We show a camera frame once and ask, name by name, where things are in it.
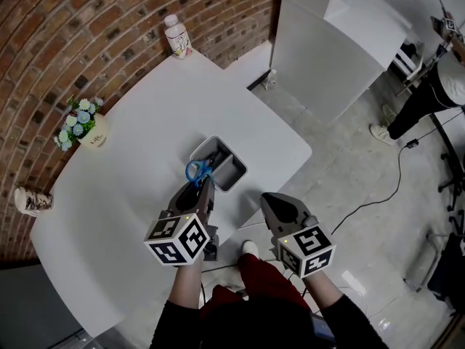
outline marble floor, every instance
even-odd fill
[[[300,198],[329,230],[359,205],[389,196],[397,186],[400,147],[434,128],[425,118],[394,147],[371,137],[368,125],[381,120],[381,105],[389,103],[400,110],[405,102],[406,96],[394,100],[396,87],[397,80],[383,74],[330,126],[318,122],[279,86],[271,91],[258,86],[253,91],[312,147],[310,160],[281,192]],[[437,132],[418,147],[405,149],[398,193],[387,203],[361,209],[334,235],[336,255],[325,271],[362,309],[390,348],[428,348],[448,323],[450,311],[443,302],[427,290],[412,292],[403,281],[407,274],[421,279],[433,261],[426,233],[452,231],[445,210],[450,193],[437,192],[438,184],[448,178],[440,160],[444,150]],[[219,261],[204,265],[204,270],[235,263],[246,239],[259,245],[263,260],[272,260],[270,238],[257,212],[220,247]],[[279,262],[272,264],[283,270]],[[207,299],[217,284],[233,289],[243,286],[235,268],[203,273],[202,279]],[[302,281],[295,276],[291,280],[303,291]],[[308,294],[306,299],[318,310]],[[116,327],[125,348],[148,347],[163,305],[164,301],[152,301]]]

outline scissors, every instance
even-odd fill
[[[214,159],[217,157],[219,152],[212,153],[207,159],[205,160],[192,160],[187,163],[186,166],[186,178],[189,182],[193,182],[196,188],[200,188],[200,184],[202,180],[204,180],[207,176],[213,179],[213,168],[211,166],[214,163]],[[196,172],[194,176],[189,174],[189,169],[191,166],[194,166]]]

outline plastic bottle on floor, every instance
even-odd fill
[[[266,90],[273,89],[276,85],[276,81],[278,80],[278,75],[276,70],[273,68],[270,73],[268,74],[267,78],[263,81],[263,87]]]
[[[189,57],[192,54],[192,44],[186,26],[178,21],[176,15],[166,16],[165,25],[165,35],[173,49],[174,56],[181,60]]]

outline black shirt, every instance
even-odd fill
[[[338,348],[387,349],[362,311],[343,296],[322,309]],[[167,301],[150,349],[321,348],[310,311],[280,299],[224,304],[200,320],[198,309]]]

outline red pants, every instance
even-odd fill
[[[244,254],[240,257],[238,266],[250,300],[282,299],[310,309],[296,287],[268,262],[261,261],[252,254]],[[215,286],[213,296],[201,309],[201,318],[222,304],[241,300],[242,297],[230,289]]]

